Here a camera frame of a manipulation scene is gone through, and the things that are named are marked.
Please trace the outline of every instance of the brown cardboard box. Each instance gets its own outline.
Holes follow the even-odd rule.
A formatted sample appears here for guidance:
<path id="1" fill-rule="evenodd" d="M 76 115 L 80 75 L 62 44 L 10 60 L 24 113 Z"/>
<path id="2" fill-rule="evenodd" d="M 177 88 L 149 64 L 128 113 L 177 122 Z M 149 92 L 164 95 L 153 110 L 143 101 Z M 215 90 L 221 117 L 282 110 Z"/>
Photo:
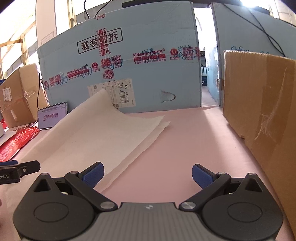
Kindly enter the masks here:
<path id="1" fill-rule="evenodd" d="M 223 114 L 268 176 L 296 236 L 296 61 L 226 51 Z"/>
<path id="2" fill-rule="evenodd" d="M 16 69 L 0 85 L 0 109 L 9 128 L 37 120 L 38 83 L 36 64 L 30 64 Z M 38 106 L 40 109 L 47 106 L 41 87 Z"/>

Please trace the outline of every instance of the blue gripper pad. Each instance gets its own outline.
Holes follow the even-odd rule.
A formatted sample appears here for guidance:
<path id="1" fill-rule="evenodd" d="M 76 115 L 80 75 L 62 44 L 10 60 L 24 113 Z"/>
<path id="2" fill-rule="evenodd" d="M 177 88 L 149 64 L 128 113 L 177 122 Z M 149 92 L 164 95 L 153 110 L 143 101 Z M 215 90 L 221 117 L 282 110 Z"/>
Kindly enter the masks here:
<path id="1" fill-rule="evenodd" d="M 94 167 L 83 175 L 82 181 L 85 182 L 91 188 L 94 188 L 95 185 L 103 178 L 104 176 L 104 165 L 98 163 Z"/>
<path id="2" fill-rule="evenodd" d="M 18 164 L 17 160 L 0 162 L 0 166 L 12 166 Z"/>
<path id="3" fill-rule="evenodd" d="M 192 178 L 202 189 L 204 189 L 214 181 L 213 175 L 215 176 L 215 174 L 205 168 L 202 169 L 201 167 L 202 166 L 198 166 L 197 164 L 192 167 Z"/>

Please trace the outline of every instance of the smartphone screen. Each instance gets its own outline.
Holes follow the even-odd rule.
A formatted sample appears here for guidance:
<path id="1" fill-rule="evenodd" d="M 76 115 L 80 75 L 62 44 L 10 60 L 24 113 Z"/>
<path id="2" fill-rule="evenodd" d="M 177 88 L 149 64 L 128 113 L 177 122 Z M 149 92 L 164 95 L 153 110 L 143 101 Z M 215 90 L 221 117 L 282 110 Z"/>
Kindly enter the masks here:
<path id="1" fill-rule="evenodd" d="M 54 127 L 68 113 L 67 102 L 51 105 L 38 110 L 39 130 Z"/>

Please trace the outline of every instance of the gray gripper base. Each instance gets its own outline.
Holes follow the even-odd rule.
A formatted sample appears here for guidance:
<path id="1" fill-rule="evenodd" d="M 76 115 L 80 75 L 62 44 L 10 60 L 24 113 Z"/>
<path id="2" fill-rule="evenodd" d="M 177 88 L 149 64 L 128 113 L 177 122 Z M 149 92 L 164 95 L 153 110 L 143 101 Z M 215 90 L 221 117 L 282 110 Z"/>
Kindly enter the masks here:
<path id="1" fill-rule="evenodd" d="M 87 231 L 71 239 L 71 241 L 223 240 L 225 239 L 210 233 L 195 213 L 180 211 L 174 203 L 123 203 L 116 211 L 101 213 Z"/>

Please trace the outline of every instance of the pink table surface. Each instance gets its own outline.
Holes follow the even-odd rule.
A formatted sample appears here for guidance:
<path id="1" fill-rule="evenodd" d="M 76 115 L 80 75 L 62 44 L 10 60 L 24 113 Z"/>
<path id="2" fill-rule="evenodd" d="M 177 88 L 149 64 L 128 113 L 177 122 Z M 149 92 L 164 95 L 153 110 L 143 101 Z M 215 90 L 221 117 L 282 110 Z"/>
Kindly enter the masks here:
<path id="1" fill-rule="evenodd" d="M 219 107 L 131 115 L 143 118 L 164 115 L 164 120 L 171 123 L 102 193 L 118 205 L 121 202 L 175 202 L 178 206 L 201 190 L 191 175 L 192 166 L 196 163 L 215 173 L 227 172 L 232 177 L 244 177 L 248 172 L 255 172 L 276 198 L 262 169 L 229 126 Z M 21 159 L 46 132 L 41 131 L 18 153 L 16 159 Z M 8 214 L 3 186 L 0 186 L 0 198 L 3 201 L 0 240 L 11 241 L 12 230 L 6 222 Z M 277 240 L 294 240 L 286 218 Z"/>

